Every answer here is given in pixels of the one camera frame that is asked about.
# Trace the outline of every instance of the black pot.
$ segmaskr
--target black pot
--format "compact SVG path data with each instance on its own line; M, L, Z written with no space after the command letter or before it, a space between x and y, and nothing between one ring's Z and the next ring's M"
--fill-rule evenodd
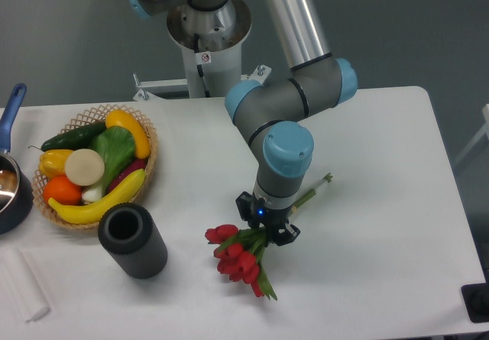
M11 129L27 87L17 84L0 119L0 234L15 228L29 214L33 196L29 179L10 152Z

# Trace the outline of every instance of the woven fruit basket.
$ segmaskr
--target woven fruit basket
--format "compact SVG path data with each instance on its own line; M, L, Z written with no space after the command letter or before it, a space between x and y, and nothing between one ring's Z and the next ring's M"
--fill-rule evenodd
M115 109L121 109L131 114L138 120L143 130L146 132L146 135L149 139L151 152L150 156L147 159L147 164L145 168L146 178L144 179L144 183L141 188L136 192L136 194L130 200L131 202L137 202L141 199L144 194L144 191L149 183L151 178L151 174L153 172L154 164L157 159L157 147L158 147L158 137L156 129L153 126L151 120L146 117L141 111L134 110L133 108L129 108L126 105L100 105L95 108L87 109L84 113L79 113L75 118L72 118L69 124L66 124L65 127L60 131L59 134L65 133L67 131L71 131L75 128L79 128L84 125L92 124L98 121L104 121L105 117L109 114L110 111ZM34 204L39 209L41 214L47 218L50 222L54 223L63 228L72 229L72 230L92 230L96 229L99 226L98 222L91 224L72 224L64 221L61 217L58 216L56 211L54 211L43 199L43 191L46 186L48 178L43 175L39 170L36 170L34 173L34 178L32 180L32 190L34 195Z

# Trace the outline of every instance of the white cloth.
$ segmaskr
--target white cloth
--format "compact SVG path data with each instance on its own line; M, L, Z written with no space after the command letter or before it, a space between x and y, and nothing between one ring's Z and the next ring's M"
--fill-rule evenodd
M8 250L3 260L7 268L5 278L8 287L25 322L46 315L50 310L49 303L22 252L17 248Z

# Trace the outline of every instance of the metal bracket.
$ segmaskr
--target metal bracket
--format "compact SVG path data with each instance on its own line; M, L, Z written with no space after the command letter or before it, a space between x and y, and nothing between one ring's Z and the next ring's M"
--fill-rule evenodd
M257 80L260 84L264 84L267 81L268 76L271 74L271 67L265 65L258 65L254 72L250 75L242 75L241 80L253 79ZM152 82L140 82L138 76L134 73L134 84L138 91L134 96L136 101L149 101L152 99L148 95L151 93L172 93L172 92L186 92L189 87L186 79L171 79L171 80L157 80Z

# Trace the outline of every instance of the yellow banana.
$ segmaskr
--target yellow banana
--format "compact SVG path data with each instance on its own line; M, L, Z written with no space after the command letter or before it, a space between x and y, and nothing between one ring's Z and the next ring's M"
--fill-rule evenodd
M52 197L47 201L58 215L72 224L91 224L100 221L111 207L128 202L143 186L146 173L143 169L135 170L125 177L110 193L99 201L85 206L69 206L58 203Z

